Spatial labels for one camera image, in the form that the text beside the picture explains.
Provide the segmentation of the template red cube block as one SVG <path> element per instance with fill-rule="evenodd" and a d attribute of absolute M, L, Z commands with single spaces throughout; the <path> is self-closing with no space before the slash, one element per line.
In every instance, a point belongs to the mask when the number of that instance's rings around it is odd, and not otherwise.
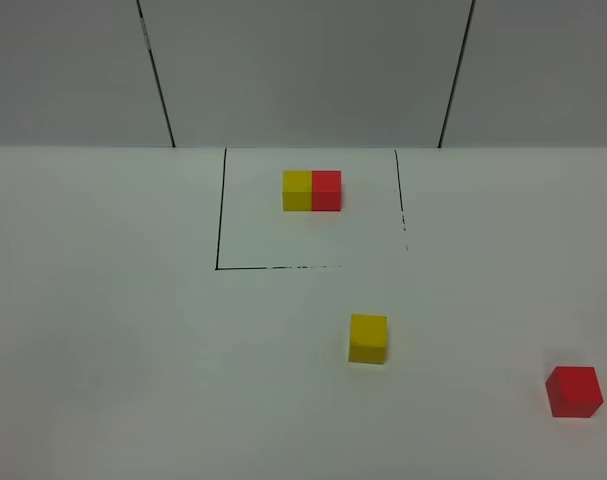
<path fill-rule="evenodd" d="M 342 175 L 338 170 L 312 171 L 312 210 L 337 212 L 342 208 Z"/>

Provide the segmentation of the template yellow cube block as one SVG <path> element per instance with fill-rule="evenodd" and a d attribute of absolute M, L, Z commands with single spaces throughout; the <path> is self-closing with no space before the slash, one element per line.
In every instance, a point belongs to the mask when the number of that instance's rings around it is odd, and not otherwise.
<path fill-rule="evenodd" d="M 312 172 L 285 170 L 282 176 L 282 205 L 284 211 L 312 210 Z"/>

